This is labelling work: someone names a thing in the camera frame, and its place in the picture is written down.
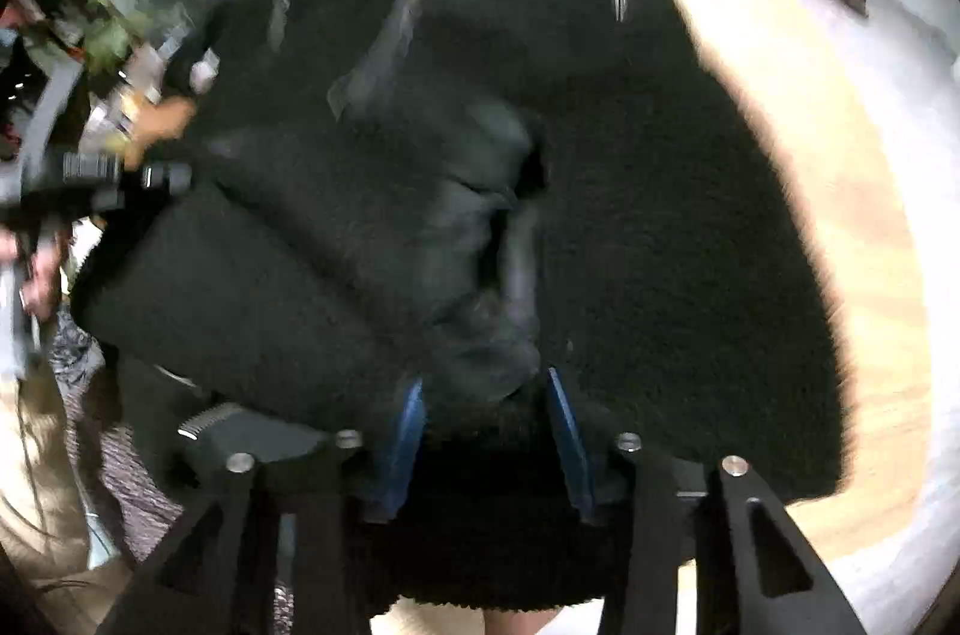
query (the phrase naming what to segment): bolt head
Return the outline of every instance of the bolt head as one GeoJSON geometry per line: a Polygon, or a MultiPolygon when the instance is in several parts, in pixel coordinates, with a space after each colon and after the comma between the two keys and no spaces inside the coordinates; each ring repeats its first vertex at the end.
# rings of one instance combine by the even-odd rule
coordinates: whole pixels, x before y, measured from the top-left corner
{"type": "Polygon", "coordinates": [[[363,446],[363,435],[356,429],[341,429],[337,432],[337,448],[348,449],[361,448],[363,446]]]}
{"type": "Polygon", "coordinates": [[[750,464],[742,456],[725,456],[720,463],[724,471],[733,477],[745,476],[750,470],[750,464]]]}
{"type": "Polygon", "coordinates": [[[232,473],[248,473],[253,470],[256,459],[249,453],[232,453],[227,459],[227,470],[232,473]]]}
{"type": "Polygon", "coordinates": [[[642,448],[640,436],[635,432],[621,432],[616,438],[616,447],[620,449],[620,451],[626,451],[627,453],[640,451],[642,448]]]}

